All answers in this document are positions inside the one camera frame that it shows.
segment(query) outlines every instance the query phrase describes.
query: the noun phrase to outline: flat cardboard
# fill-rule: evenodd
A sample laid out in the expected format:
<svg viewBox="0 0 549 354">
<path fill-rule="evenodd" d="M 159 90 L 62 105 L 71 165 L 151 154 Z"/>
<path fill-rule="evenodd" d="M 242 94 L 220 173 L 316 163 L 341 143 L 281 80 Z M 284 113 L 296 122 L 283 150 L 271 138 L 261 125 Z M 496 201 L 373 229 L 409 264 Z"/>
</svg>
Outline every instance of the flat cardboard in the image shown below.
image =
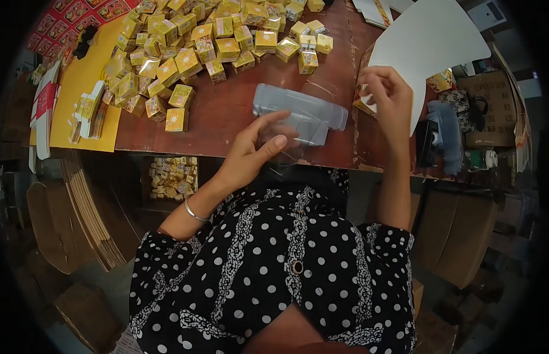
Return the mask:
<svg viewBox="0 0 549 354">
<path fill-rule="evenodd" d="M 430 192 L 412 261 L 460 289 L 466 287 L 483 260 L 496 213 L 489 199 Z"/>
<path fill-rule="evenodd" d="M 459 79 L 459 89 L 470 95 L 483 96 L 489 103 L 483 131 L 465 134 L 467 146 L 514 146 L 519 103 L 517 94 L 503 70 Z"/>
</svg>

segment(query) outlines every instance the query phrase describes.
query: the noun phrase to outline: wooden table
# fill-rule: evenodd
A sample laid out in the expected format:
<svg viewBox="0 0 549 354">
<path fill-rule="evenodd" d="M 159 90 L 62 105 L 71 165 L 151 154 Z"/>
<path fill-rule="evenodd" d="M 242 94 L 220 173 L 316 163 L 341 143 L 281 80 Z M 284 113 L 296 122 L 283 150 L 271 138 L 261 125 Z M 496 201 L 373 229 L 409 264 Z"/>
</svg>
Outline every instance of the wooden table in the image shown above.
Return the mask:
<svg viewBox="0 0 549 354">
<path fill-rule="evenodd" d="M 314 19 L 327 27 L 334 47 L 329 55 L 319 55 L 320 66 L 313 75 L 298 74 L 296 58 L 285 63 L 274 55 L 239 75 L 225 63 L 228 79 L 217 85 L 212 84 L 204 68 L 194 85 L 197 94 L 190 107 L 188 132 L 165 132 L 165 122 L 156 124 L 145 115 L 137 117 L 122 110 L 115 150 L 225 157 L 236 134 L 255 119 L 252 114 L 255 88 L 266 83 L 349 109 L 345 131 L 330 130 L 325 145 L 309 147 L 301 163 L 382 172 L 388 152 L 378 123 L 351 103 L 361 56 L 383 30 L 365 23 L 350 0 L 336 1 L 325 13 L 306 10 L 301 21 Z M 286 33 L 293 24 L 287 22 Z M 430 90 L 427 98 L 433 97 Z M 441 172 L 441 166 L 415 168 L 415 146 L 412 137 L 414 175 L 449 178 Z"/>
</svg>

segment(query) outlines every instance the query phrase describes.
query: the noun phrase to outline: polka dot dress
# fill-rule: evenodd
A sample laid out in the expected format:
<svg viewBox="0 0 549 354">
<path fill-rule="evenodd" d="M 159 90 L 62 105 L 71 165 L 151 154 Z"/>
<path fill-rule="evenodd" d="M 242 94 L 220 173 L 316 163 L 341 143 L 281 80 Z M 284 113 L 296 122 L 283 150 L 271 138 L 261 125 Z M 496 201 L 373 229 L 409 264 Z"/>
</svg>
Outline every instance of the polka dot dress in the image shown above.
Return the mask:
<svg viewBox="0 0 549 354">
<path fill-rule="evenodd" d="M 346 193 L 346 172 L 328 174 Z M 139 345 L 146 353 L 240 352 L 295 302 L 328 341 L 411 352 L 412 235 L 342 216 L 309 186 L 250 186 L 187 242 L 147 233 L 129 298 Z"/>
</svg>

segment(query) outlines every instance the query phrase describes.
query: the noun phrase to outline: silver bangle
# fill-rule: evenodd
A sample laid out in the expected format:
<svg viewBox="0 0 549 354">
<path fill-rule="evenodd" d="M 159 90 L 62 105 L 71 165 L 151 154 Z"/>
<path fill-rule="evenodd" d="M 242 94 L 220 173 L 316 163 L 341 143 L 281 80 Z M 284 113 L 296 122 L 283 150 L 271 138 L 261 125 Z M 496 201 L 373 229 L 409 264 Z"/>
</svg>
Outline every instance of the silver bangle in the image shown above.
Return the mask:
<svg viewBox="0 0 549 354">
<path fill-rule="evenodd" d="M 184 206 L 186 207 L 186 211 L 188 212 L 188 214 L 190 214 L 190 216 L 192 216 L 194 219 L 198 220 L 199 222 L 205 223 L 209 220 L 209 217 L 203 218 L 203 217 L 196 216 L 193 213 L 193 211 L 190 210 L 190 207 L 188 206 L 188 200 L 187 199 L 184 201 Z"/>
</svg>

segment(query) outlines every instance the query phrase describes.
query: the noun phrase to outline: woman's left hand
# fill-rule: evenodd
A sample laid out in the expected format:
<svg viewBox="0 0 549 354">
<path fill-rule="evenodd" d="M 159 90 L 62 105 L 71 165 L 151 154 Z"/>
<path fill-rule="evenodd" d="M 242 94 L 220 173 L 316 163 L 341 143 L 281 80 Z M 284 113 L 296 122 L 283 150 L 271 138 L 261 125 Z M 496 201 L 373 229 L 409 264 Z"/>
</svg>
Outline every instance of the woman's left hand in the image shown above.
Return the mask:
<svg viewBox="0 0 549 354">
<path fill-rule="evenodd" d="M 214 182 L 220 183 L 230 193 L 251 183 L 264 163 L 288 146 L 289 138 L 298 137 L 295 131 L 284 132 L 268 140 L 259 149 L 255 148 L 261 130 L 289 115 L 287 110 L 266 114 L 238 133 L 227 158 L 213 178 Z"/>
</svg>

